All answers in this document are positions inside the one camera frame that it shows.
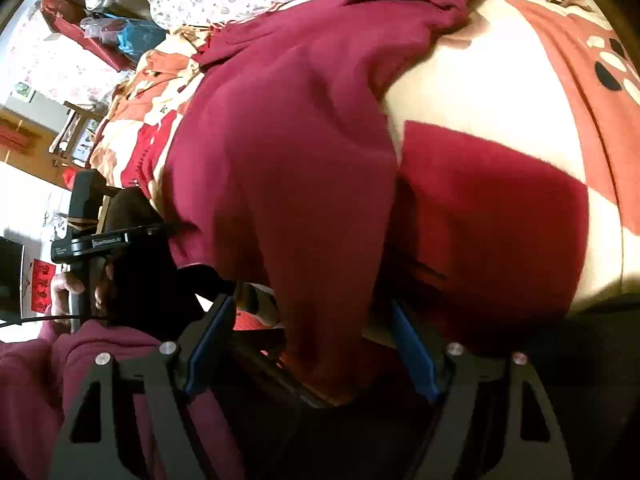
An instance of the picture frame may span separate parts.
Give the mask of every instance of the picture frame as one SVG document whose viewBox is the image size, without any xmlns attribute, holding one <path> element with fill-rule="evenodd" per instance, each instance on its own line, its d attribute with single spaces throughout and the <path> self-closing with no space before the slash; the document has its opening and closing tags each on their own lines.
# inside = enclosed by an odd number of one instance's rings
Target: picture frame
<svg viewBox="0 0 640 480">
<path fill-rule="evenodd" d="M 16 83 L 11 92 L 11 97 L 18 99 L 18 101 L 30 103 L 35 94 L 35 89 L 31 88 L 27 83 Z"/>
</svg>

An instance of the blue plastic bag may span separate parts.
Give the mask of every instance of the blue plastic bag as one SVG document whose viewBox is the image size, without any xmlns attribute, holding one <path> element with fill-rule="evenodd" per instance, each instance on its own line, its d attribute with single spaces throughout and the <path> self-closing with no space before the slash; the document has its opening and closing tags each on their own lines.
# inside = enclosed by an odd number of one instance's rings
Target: blue plastic bag
<svg viewBox="0 0 640 480">
<path fill-rule="evenodd" d="M 118 47 L 137 63 L 146 51 L 158 46 L 164 38 L 166 30 L 154 22 L 127 18 L 127 26 L 118 33 Z"/>
</svg>

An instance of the wooden furniture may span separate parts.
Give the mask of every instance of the wooden furniture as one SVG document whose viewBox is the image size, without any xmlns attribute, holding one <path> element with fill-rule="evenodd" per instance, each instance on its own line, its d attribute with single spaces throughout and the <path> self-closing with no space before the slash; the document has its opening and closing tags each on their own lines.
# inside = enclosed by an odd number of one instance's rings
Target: wooden furniture
<svg viewBox="0 0 640 480">
<path fill-rule="evenodd" d="M 51 130 L 23 118 L 8 108 L 0 108 L 0 123 L 31 137 L 25 153 L 0 144 L 0 163 L 4 162 L 46 182 L 65 187 L 62 179 L 63 168 L 53 166 L 49 153 L 49 145 L 55 136 Z"/>
<path fill-rule="evenodd" d="M 73 154 L 79 143 L 84 142 L 86 137 L 95 133 L 104 116 L 68 101 L 65 101 L 64 104 L 71 112 L 66 119 L 65 126 L 51 143 L 49 153 L 51 153 L 55 164 L 84 169 L 84 165 L 78 164 L 73 158 Z"/>
</svg>

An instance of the white wall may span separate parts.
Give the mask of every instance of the white wall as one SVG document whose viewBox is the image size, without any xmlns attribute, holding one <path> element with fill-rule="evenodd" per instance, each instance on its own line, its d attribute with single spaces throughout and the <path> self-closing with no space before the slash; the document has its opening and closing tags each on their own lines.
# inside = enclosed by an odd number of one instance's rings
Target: white wall
<svg viewBox="0 0 640 480">
<path fill-rule="evenodd" d="M 23 317 L 34 316 L 30 308 L 33 259 L 51 262 L 50 229 L 44 227 L 45 217 L 48 214 L 52 218 L 55 212 L 68 213 L 70 200 L 71 192 L 0 162 L 0 236 L 25 246 Z M 39 322 L 0 328 L 0 340 L 29 340 L 39 331 Z"/>
<path fill-rule="evenodd" d="M 56 134 L 65 126 L 66 118 L 71 111 L 66 106 L 47 99 L 38 92 L 35 93 L 30 103 L 20 101 L 10 96 L 4 106 L 25 119 L 48 128 Z"/>
</svg>

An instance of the red paper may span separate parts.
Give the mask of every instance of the red paper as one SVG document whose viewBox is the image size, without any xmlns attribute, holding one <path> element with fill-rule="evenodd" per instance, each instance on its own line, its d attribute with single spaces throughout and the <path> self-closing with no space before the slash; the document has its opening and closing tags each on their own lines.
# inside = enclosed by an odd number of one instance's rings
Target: red paper
<svg viewBox="0 0 640 480">
<path fill-rule="evenodd" d="M 33 261 L 31 275 L 31 309 L 34 312 L 44 311 L 51 304 L 51 280 L 56 273 L 56 266 L 41 260 Z"/>
</svg>

